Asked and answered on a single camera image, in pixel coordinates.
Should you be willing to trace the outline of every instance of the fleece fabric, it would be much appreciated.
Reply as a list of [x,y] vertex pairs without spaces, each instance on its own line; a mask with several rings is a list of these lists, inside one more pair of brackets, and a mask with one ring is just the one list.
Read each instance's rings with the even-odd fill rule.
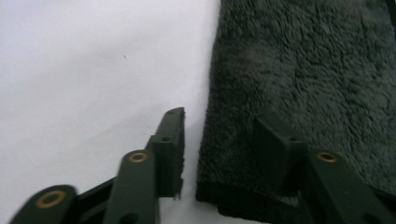
[[224,216],[297,223],[298,204],[268,190],[251,147],[262,106],[396,194],[394,32],[381,0],[223,0],[196,199]]

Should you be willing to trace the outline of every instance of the dark gray towel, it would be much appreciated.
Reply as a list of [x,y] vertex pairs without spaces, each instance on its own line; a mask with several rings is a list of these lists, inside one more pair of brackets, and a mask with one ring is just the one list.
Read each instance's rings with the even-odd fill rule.
[[267,189],[251,149],[260,106],[396,194],[396,44],[385,1],[221,3],[196,198],[226,216],[296,223],[298,206]]

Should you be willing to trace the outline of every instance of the brass grommet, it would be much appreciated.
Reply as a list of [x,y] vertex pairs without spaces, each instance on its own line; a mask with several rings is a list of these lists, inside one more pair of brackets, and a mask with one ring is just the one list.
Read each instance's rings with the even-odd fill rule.
[[[52,201],[46,202],[46,200],[51,196],[56,196],[56,197]],[[63,201],[65,197],[66,197],[66,193],[64,191],[53,190],[41,196],[35,202],[35,206],[37,206],[38,208],[50,208]]]
[[318,158],[326,162],[338,162],[337,157],[330,152],[320,152],[318,154]]
[[137,152],[133,154],[132,156],[129,157],[129,160],[131,162],[142,162],[145,161],[148,158],[148,154],[143,153],[143,152]]

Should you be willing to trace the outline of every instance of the white surface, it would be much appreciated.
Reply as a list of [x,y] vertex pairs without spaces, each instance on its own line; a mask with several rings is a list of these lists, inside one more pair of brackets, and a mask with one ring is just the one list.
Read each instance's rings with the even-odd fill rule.
[[33,194],[84,192],[186,108],[182,201],[162,224],[254,223],[194,200],[219,0],[0,2],[0,223]]

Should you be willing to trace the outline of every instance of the hole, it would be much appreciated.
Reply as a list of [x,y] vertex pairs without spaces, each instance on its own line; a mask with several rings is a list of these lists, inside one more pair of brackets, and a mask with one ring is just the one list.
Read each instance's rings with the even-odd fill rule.
[[61,190],[50,191],[41,196],[36,202],[35,206],[38,208],[51,208],[60,203],[66,197],[66,193]]
[[137,161],[140,161],[140,160],[143,159],[143,156],[142,155],[135,155],[134,159],[137,160]]
[[381,224],[382,223],[378,217],[373,216],[371,214],[365,214],[363,216],[363,221],[365,223],[369,223],[369,224]]
[[143,152],[137,152],[133,154],[132,156],[129,157],[129,160],[131,162],[142,162],[145,161],[148,158],[148,154],[143,153]]
[[120,218],[120,224],[135,224],[137,222],[137,214],[128,213]]
[[333,155],[330,152],[320,152],[318,154],[318,158],[322,161],[326,161],[326,162],[337,162],[337,158],[335,157],[335,155]]

